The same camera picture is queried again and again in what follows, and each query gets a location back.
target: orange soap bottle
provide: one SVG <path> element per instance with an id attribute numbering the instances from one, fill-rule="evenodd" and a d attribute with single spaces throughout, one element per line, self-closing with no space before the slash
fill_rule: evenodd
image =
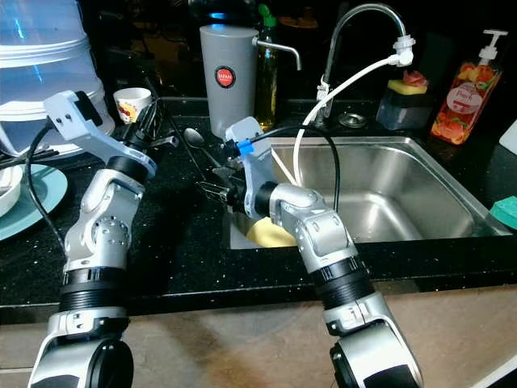
<path id="1" fill-rule="evenodd" d="M 501 78 L 501 70 L 493 63 L 498 54 L 495 43 L 508 32 L 484 30 L 492 42 L 479 52 L 479 63 L 464 62 L 452 82 L 431 128 L 431 134 L 452 144 L 462 144 L 469 138 L 477 118 L 490 93 Z"/>

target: teal plate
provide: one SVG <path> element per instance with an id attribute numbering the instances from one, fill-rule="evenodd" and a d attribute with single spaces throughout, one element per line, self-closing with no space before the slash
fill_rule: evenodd
<path id="1" fill-rule="evenodd" d="M 68 182 L 61 171 L 41 164 L 32 165 L 32 182 L 44 209 L 50 212 L 65 196 Z M 25 230 L 43 218 L 27 192 L 25 178 L 16 205 L 0 217 L 0 240 Z"/>

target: sponge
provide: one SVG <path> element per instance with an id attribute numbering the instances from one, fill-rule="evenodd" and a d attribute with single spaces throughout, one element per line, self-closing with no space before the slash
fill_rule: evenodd
<path id="1" fill-rule="evenodd" d="M 295 247 L 296 240 L 280 226 L 265 217 L 255 222 L 246 234 L 246 238 L 266 248 Z"/>
<path id="2" fill-rule="evenodd" d="M 504 225 L 517 230 L 517 196 L 498 200 L 490 212 Z"/>
<path id="3" fill-rule="evenodd" d="M 427 91 L 427 86 L 406 85 L 401 79 L 390 79 L 388 88 L 399 95 L 423 95 Z"/>

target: small white cup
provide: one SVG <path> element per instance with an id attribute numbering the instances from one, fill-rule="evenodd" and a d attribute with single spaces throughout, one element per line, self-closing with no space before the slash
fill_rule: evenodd
<path id="1" fill-rule="evenodd" d="M 143 87 L 129 87 L 113 93 L 116 109 L 125 124 L 134 123 L 137 117 L 153 102 L 151 92 Z"/>

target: stainless steel sink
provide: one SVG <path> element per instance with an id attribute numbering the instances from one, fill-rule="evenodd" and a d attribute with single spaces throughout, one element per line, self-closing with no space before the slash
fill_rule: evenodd
<path id="1" fill-rule="evenodd" d="M 461 238 L 509 234 L 489 211 L 408 137 L 334 139 L 341 165 L 339 215 L 358 243 Z M 292 138 L 272 139 L 292 165 Z M 334 163 L 321 138 L 301 148 L 303 186 L 334 195 Z M 280 181 L 284 177 L 276 172 Z M 225 220 L 233 249 L 256 248 L 246 239 L 253 221 L 241 214 Z"/>

